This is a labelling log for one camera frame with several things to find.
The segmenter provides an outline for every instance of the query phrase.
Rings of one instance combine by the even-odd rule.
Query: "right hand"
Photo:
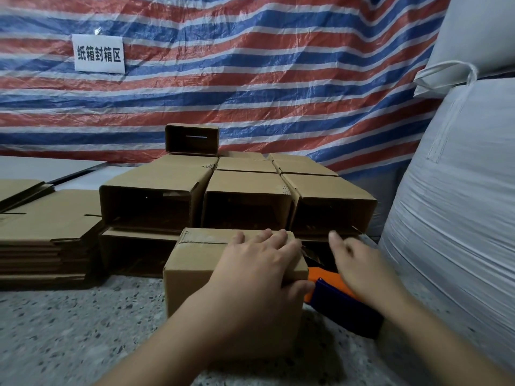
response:
[[[362,302],[389,319],[411,302],[413,297],[379,250],[355,238],[342,240],[334,231],[329,233],[329,245],[341,278]]]

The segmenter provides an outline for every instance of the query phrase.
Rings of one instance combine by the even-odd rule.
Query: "white sign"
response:
[[[125,74],[121,36],[72,35],[75,70]]]

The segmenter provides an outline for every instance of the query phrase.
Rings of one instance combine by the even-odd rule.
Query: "left hand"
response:
[[[287,233],[270,229],[245,242],[238,232],[227,245],[209,282],[187,302],[194,302],[205,323],[227,340],[272,323],[288,303],[304,297],[315,284],[297,280],[281,287],[286,268],[302,257],[300,240],[286,244]]]

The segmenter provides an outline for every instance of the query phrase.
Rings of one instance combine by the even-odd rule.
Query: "hand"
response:
[[[315,285],[298,280],[281,287],[288,265],[302,257],[300,240],[286,244],[287,233],[267,229],[245,242],[238,232],[222,253],[209,282],[192,295],[204,322],[224,341],[274,321],[289,302],[299,300]]]
[[[372,249],[355,238],[342,240],[334,231],[329,245],[341,278],[365,304],[392,319],[413,297],[394,270]]]

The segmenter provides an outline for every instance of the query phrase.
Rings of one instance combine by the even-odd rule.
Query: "red white blue striped tarp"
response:
[[[449,0],[0,0],[0,154],[148,162],[166,123],[344,177],[405,164]],[[124,38],[126,75],[76,72],[71,34]]]

